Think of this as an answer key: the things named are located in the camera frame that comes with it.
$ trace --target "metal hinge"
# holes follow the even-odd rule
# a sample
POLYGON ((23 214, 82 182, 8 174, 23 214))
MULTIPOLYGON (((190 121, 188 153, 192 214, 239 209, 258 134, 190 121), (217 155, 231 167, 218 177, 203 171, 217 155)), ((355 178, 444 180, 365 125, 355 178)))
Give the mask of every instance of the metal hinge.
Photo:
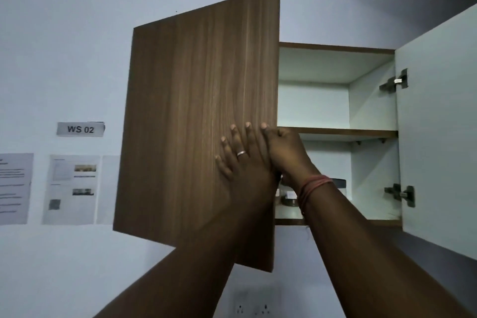
POLYGON ((379 86, 379 90, 388 91, 388 93, 396 92, 396 86, 400 84, 402 88, 407 88, 407 68, 403 69, 401 75, 396 77, 391 77, 385 84, 379 86))
POLYGON ((385 187, 385 193, 391 194, 396 200, 406 200, 408 207, 416 207, 414 186, 408 186, 401 192, 401 184, 395 183, 392 187, 385 187))

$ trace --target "cabinet door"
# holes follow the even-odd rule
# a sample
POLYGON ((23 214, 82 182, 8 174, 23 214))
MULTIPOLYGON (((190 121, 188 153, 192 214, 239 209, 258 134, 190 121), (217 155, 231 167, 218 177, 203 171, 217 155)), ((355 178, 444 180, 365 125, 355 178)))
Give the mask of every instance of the cabinet door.
POLYGON ((396 51, 404 231, 477 259, 477 5, 396 51))
MULTIPOLYGON (((230 124, 277 123, 279 0, 227 0, 134 29, 114 230, 175 246, 230 204, 230 124)), ((273 268, 273 209, 238 263, 273 268)))

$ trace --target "electrical outlet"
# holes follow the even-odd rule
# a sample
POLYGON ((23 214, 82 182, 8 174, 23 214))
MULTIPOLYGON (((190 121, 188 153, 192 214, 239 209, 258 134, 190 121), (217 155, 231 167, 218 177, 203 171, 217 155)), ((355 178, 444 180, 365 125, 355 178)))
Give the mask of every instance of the electrical outlet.
POLYGON ((250 286, 237 289, 233 296, 233 317, 280 318, 280 290, 276 286, 250 286))

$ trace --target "paper notice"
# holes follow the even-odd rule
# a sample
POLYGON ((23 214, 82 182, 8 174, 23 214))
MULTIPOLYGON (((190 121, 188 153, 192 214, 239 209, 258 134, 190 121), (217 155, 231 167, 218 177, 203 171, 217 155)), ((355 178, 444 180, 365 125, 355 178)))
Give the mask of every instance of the paper notice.
POLYGON ((43 224, 94 223, 99 161, 99 156, 51 155, 43 224))
POLYGON ((0 225, 26 224, 33 154, 0 154, 0 225))
POLYGON ((98 195, 97 224, 113 224, 120 159, 121 156, 103 156, 100 191, 98 195))

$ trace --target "bracelet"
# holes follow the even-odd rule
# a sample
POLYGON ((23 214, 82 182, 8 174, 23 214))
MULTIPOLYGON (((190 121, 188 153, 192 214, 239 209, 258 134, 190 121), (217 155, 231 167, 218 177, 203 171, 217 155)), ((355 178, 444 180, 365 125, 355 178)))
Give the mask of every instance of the bracelet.
POLYGON ((300 194, 298 195, 298 206, 300 207, 301 214, 303 216, 305 216, 305 206, 312 192, 328 182, 333 182, 333 180, 325 175, 313 175, 308 177, 305 182, 303 182, 303 185, 300 189, 300 194))

